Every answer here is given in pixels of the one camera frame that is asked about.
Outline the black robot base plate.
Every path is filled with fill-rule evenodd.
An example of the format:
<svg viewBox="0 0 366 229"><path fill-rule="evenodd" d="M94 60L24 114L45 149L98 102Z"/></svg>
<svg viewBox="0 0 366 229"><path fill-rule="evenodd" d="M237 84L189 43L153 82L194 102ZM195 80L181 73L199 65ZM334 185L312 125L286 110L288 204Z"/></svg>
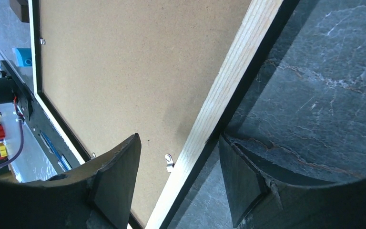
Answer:
<svg viewBox="0 0 366 229"><path fill-rule="evenodd" d="M20 111L25 115L26 125L56 172L75 168L84 163L80 156L75 155L48 117L40 102L34 96L32 81L24 74L21 67L13 62L2 60L1 66L8 77L11 77L19 88Z"/></svg>

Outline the black picture frame with photo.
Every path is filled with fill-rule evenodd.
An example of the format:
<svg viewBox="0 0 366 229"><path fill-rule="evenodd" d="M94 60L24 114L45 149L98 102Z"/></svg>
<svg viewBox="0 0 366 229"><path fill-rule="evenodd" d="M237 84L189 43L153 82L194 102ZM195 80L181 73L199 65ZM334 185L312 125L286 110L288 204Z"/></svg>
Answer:
<svg viewBox="0 0 366 229"><path fill-rule="evenodd" d="M132 214L166 227L295 0L30 0L36 100L78 163L142 141Z"/></svg>

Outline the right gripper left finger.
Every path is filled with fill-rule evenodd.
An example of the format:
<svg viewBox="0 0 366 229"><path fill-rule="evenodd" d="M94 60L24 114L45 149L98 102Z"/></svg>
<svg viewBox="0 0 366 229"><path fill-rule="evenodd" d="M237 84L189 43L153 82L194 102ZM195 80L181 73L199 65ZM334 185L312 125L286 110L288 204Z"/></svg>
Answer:
<svg viewBox="0 0 366 229"><path fill-rule="evenodd" d="M115 148L48 180L0 180L0 229L125 229L142 143L135 133Z"/></svg>

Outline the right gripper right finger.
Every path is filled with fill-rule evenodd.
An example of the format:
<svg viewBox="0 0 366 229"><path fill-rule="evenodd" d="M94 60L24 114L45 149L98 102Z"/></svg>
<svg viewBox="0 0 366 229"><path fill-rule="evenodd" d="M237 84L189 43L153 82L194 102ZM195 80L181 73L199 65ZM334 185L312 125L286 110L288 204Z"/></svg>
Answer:
<svg viewBox="0 0 366 229"><path fill-rule="evenodd" d="M332 183L295 173L232 141L219 154L237 229L366 229L366 178Z"/></svg>

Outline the small brown wooden block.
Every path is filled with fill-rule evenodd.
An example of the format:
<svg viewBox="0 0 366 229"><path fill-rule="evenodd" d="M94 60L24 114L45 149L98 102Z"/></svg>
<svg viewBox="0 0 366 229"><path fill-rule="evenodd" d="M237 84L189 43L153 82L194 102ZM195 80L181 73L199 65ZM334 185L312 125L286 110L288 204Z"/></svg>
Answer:
<svg viewBox="0 0 366 229"><path fill-rule="evenodd" d="M27 0L9 0L9 5L21 22L30 22L29 5Z"/></svg>

